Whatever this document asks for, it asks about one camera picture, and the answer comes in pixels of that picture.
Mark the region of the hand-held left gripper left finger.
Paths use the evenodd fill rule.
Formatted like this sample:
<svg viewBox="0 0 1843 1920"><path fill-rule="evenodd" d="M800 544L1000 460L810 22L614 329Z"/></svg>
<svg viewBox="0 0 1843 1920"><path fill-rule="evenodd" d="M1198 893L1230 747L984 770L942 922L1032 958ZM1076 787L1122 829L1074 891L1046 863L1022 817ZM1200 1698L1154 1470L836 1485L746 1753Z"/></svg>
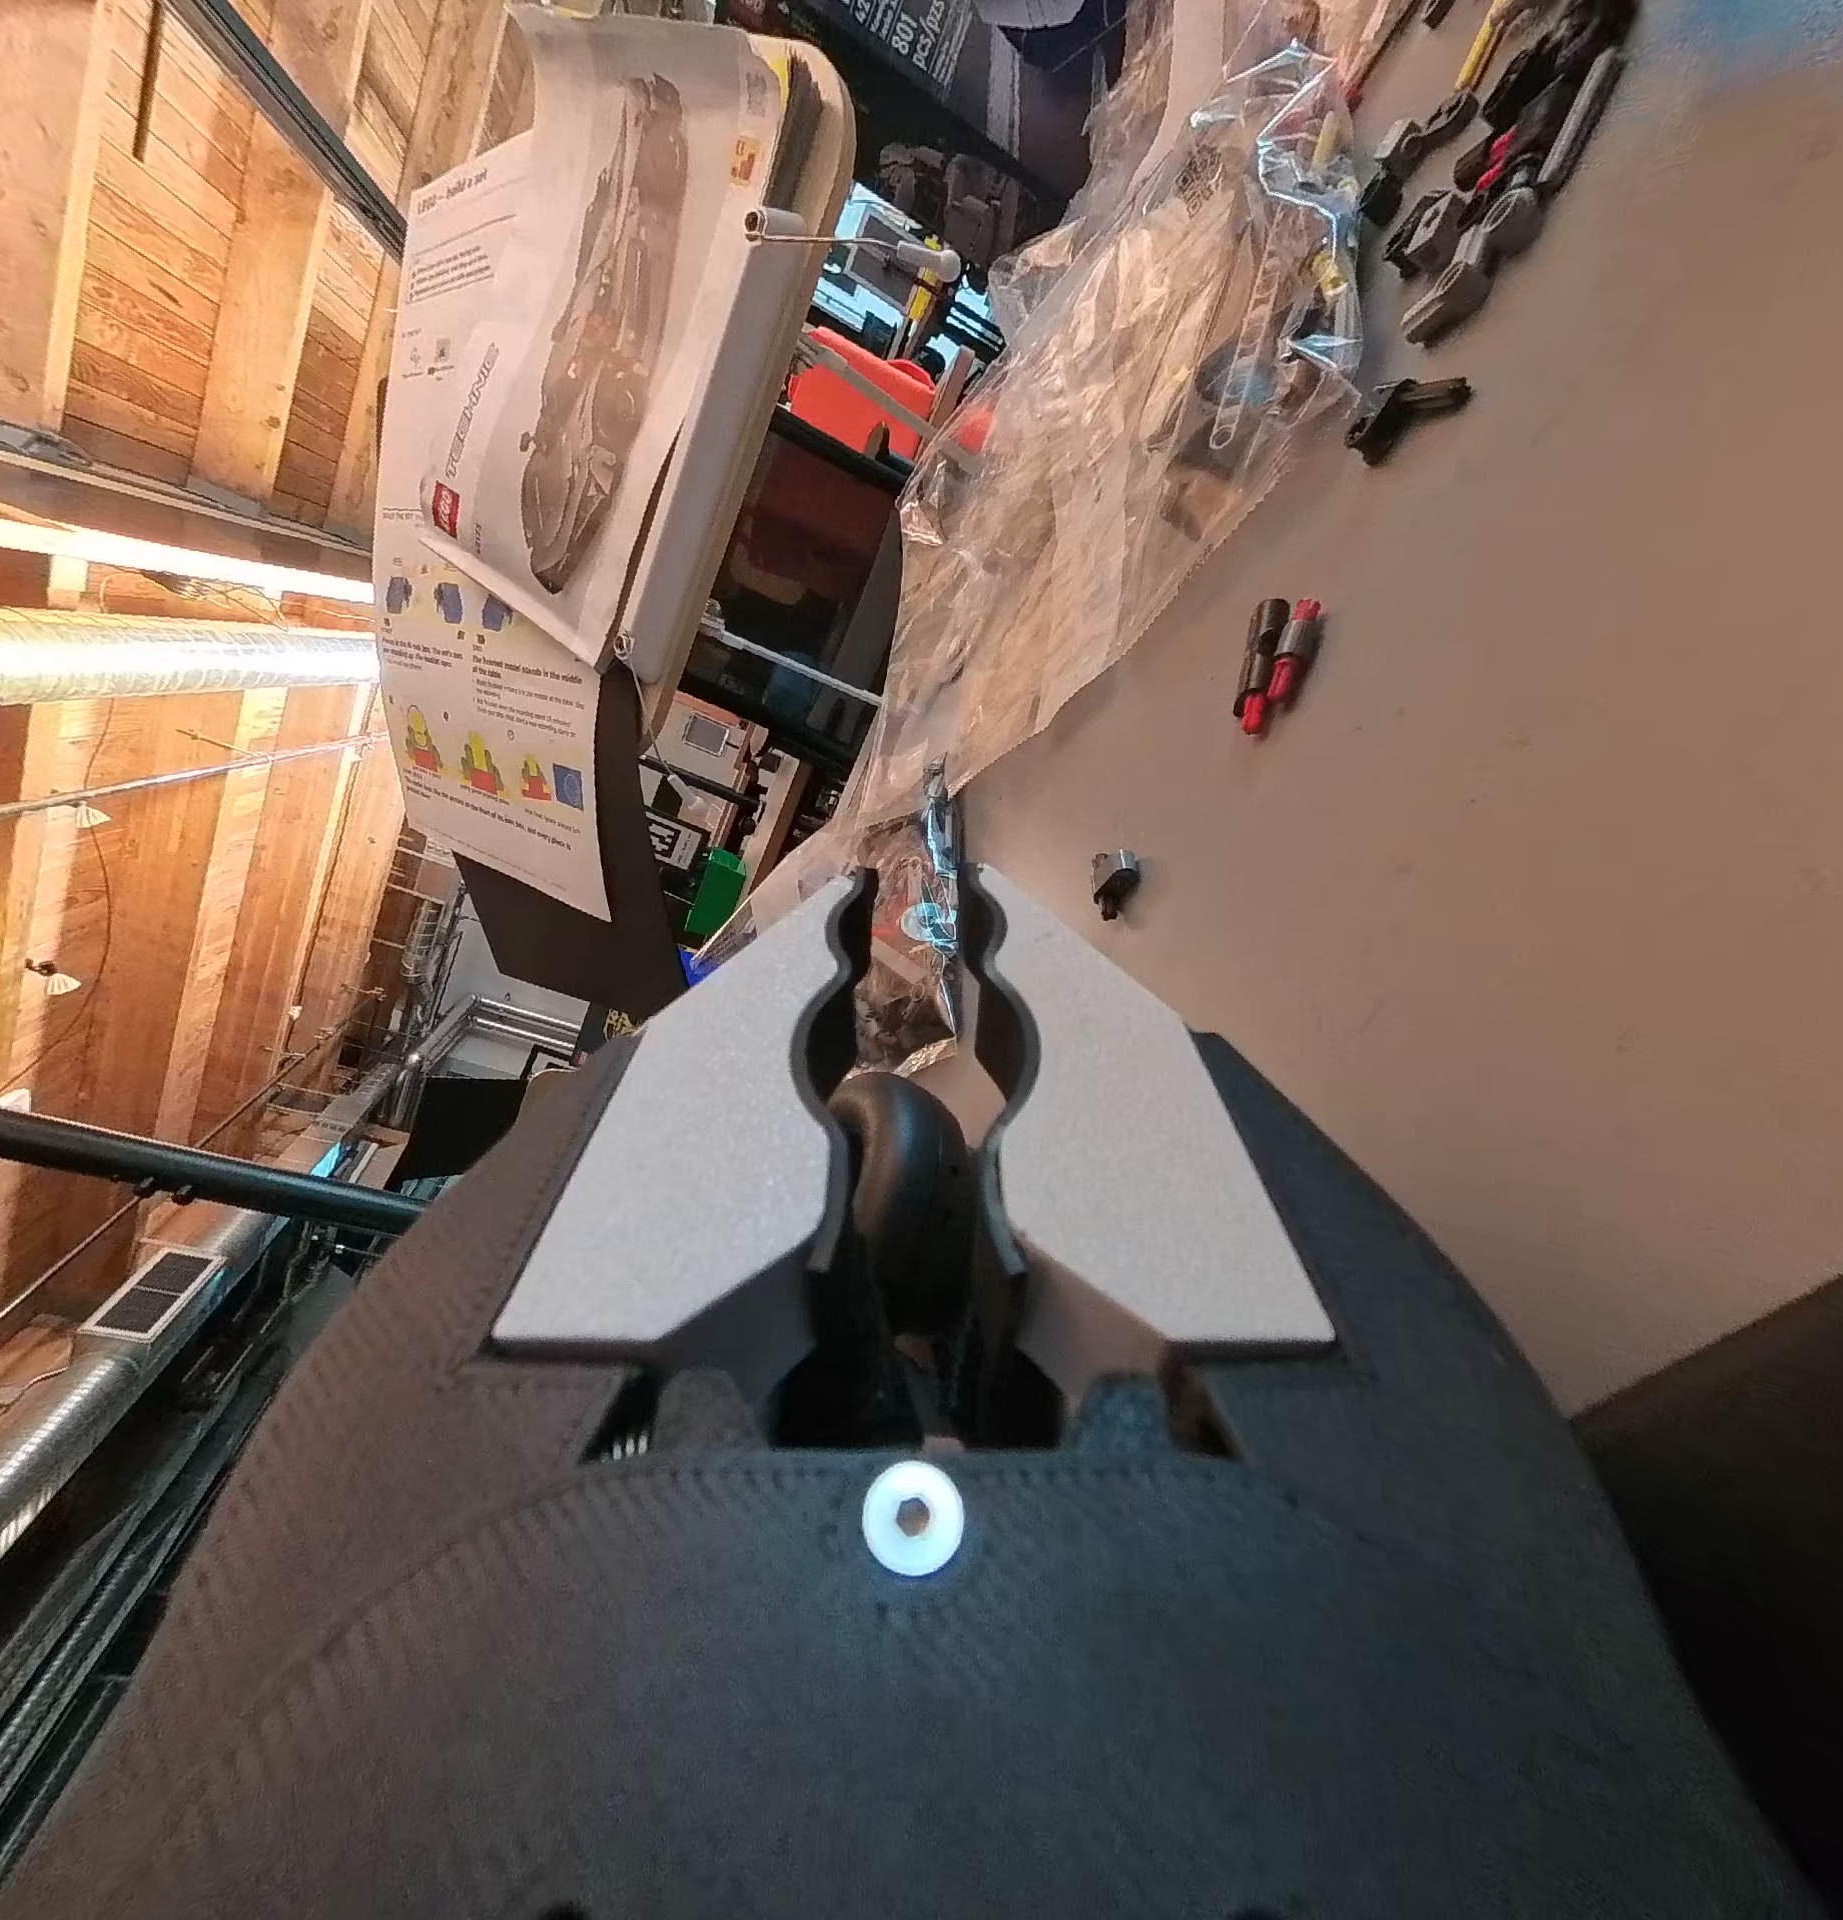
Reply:
<svg viewBox="0 0 1843 1920"><path fill-rule="evenodd" d="M498 1357L600 1370L578 1451L652 1443L682 1377L722 1382L762 1443L920 1447L832 1106L876 893L828 879L612 1049L492 1319Z"/></svg>

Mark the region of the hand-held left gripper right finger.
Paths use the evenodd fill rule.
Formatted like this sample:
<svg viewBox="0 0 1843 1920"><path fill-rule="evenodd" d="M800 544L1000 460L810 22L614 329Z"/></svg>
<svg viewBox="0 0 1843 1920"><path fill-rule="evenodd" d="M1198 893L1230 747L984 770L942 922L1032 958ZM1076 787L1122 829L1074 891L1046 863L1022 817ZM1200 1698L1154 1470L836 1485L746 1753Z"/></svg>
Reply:
<svg viewBox="0 0 1843 1920"><path fill-rule="evenodd" d="M1186 1019L1000 867L962 870L978 1150L960 1431L1036 1446L1102 1379L1330 1353L1338 1329Z"/></svg>

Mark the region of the black round lego piece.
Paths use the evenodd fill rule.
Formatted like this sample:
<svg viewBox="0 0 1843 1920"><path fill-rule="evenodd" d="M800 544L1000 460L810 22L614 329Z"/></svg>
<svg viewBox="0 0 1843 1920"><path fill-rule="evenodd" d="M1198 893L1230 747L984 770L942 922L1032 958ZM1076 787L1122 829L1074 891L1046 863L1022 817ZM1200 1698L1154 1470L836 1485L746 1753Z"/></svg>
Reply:
<svg viewBox="0 0 1843 1920"><path fill-rule="evenodd" d="M830 1101L848 1146L852 1244L892 1336L946 1340L972 1293L976 1168L958 1118L892 1070Z"/></svg>

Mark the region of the lego instruction booklet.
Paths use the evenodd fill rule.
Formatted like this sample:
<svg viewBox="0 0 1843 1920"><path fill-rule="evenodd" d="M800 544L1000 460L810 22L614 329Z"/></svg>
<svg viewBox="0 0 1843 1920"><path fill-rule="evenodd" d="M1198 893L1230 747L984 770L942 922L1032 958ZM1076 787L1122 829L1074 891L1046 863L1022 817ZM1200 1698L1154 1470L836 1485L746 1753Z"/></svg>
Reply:
<svg viewBox="0 0 1843 1920"><path fill-rule="evenodd" d="M372 537L410 822L496 860L584 810L598 680L680 416L722 163L768 79L724 26L514 6L532 126L412 202Z"/></svg>

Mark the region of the black lego connector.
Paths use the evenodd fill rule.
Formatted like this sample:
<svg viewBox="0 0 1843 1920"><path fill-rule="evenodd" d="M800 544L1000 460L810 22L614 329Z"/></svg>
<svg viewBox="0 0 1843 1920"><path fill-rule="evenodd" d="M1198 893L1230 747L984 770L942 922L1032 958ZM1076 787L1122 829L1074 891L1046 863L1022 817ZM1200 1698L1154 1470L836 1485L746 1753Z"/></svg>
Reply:
<svg viewBox="0 0 1843 1920"><path fill-rule="evenodd" d="M1402 277L1438 277L1454 260L1470 208L1470 193L1440 188L1424 193L1396 224L1384 258Z"/></svg>

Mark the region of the grey lego brick axle hole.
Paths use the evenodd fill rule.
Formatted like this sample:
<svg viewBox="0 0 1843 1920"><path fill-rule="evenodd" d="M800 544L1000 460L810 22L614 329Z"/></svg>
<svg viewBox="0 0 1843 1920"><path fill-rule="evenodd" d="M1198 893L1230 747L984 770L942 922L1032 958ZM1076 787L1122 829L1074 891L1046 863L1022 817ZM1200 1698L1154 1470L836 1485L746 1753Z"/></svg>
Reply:
<svg viewBox="0 0 1843 1920"><path fill-rule="evenodd" d="M1408 181L1440 148L1448 145L1476 118L1480 97L1458 87L1426 118L1404 115L1376 143L1372 161L1380 179Z"/></svg>

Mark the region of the light grey lego axle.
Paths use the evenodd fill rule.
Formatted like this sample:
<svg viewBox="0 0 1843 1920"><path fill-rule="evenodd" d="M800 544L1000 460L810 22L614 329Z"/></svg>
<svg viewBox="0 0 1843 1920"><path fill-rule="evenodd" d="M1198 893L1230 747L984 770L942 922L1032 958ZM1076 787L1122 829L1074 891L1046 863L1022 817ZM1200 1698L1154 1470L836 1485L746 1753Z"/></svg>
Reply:
<svg viewBox="0 0 1843 1920"><path fill-rule="evenodd" d="M1564 74L1550 87L1554 100L1542 101L1534 132L1516 153L1516 171L1544 199L1552 199L1574 178L1626 69L1626 54L1608 43L1596 59Z"/></svg>

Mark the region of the black sheet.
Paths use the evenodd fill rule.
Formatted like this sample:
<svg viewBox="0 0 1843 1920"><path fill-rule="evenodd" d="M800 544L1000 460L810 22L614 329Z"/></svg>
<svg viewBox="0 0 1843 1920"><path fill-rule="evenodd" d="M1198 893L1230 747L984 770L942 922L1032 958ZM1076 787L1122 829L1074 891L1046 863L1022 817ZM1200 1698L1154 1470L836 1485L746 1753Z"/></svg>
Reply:
<svg viewBox="0 0 1843 1920"><path fill-rule="evenodd" d="M600 674L586 802L570 823L534 822L496 860L454 852L504 975L632 1024L688 986L644 803L642 692L626 664Z"/></svg>

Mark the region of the black pole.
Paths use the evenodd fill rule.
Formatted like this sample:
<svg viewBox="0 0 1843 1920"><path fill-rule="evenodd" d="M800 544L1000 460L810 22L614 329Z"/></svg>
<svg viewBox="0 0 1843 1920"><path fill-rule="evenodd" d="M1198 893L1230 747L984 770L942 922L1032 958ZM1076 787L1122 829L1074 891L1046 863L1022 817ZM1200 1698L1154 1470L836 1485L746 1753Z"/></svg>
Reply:
<svg viewBox="0 0 1843 1920"><path fill-rule="evenodd" d="M398 1191L2 1106L0 1161L360 1236L402 1236L426 1212L426 1202Z"/></svg>

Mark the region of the white vent grille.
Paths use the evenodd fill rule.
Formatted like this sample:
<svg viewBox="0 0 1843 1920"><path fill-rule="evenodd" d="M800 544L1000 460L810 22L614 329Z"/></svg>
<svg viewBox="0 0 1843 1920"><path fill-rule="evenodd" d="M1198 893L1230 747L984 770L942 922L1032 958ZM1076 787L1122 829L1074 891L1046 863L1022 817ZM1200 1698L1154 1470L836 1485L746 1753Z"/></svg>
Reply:
<svg viewBox="0 0 1843 1920"><path fill-rule="evenodd" d="M148 1260L90 1314L80 1336L152 1345L224 1270L218 1253L154 1242Z"/></svg>

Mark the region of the clear bag with white label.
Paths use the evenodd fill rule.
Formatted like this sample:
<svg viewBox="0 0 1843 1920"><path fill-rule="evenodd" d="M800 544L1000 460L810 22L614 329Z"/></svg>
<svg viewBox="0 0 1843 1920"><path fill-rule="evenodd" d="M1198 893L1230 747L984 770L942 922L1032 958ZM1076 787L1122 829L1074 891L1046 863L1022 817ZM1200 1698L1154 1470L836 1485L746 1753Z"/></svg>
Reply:
<svg viewBox="0 0 1843 1920"><path fill-rule="evenodd" d="M1350 94L1378 12L1130 3L1088 175L1000 262L1004 353L900 500L862 820L1048 727L1344 421L1366 344Z"/></svg>

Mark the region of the fluorescent ceiling light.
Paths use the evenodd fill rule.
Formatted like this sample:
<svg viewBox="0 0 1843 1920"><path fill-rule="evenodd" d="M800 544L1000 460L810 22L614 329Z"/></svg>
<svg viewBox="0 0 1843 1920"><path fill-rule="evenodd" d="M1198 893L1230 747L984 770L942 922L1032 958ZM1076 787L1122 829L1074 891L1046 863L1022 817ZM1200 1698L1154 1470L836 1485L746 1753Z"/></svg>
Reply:
<svg viewBox="0 0 1843 1920"><path fill-rule="evenodd" d="M0 516L0 551L192 578L248 588L270 597L300 593L352 607L374 601L370 579L82 525L32 524Z"/></svg>

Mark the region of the orange plastic object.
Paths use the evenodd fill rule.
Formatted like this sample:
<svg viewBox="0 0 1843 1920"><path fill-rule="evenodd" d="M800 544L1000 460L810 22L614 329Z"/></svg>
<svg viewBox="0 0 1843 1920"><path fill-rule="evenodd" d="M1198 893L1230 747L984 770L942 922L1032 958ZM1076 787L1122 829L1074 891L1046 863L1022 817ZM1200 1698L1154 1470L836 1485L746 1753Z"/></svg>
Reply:
<svg viewBox="0 0 1843 1920"><path fill-rule="evenodd" d="M906 418L936 421L952 412L942 399L948 371L936 363L938 353L888 360L830 329L820 328L818 335L852 374L842 376L826 362L794 371L790 412L870 460L912 464L924 438Z"/></svg>

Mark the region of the silver flexible duct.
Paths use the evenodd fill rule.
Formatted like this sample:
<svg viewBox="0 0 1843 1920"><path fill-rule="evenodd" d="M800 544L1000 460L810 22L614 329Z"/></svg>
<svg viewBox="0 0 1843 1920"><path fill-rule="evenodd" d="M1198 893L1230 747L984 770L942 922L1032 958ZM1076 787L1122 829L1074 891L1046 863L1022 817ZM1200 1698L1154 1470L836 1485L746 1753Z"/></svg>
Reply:
<svg viewBox="0 0 1843 1920"><path fill-rule="evenodd" d="M132 1274L148 1260L154 1242L218 1253L226 1270L156 1344L82 1337L82 1322L70 1332L66 1356L46 1361L28 1379L0 1388L0 1561L280 1232L278 1216L216 1209L190 1239L146 1239Z"/></svg>

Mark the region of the silver ventilation duct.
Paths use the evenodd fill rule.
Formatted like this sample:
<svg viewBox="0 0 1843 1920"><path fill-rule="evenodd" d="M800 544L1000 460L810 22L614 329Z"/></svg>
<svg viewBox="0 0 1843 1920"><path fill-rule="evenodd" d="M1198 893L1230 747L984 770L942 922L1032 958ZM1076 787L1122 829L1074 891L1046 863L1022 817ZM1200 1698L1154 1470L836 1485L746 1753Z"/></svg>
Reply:
<svg viewBox="0 0 1843 1920"><path fill-rule="evenodd" d="M368 632L0 607L0 708L378 680Z"/></svg>

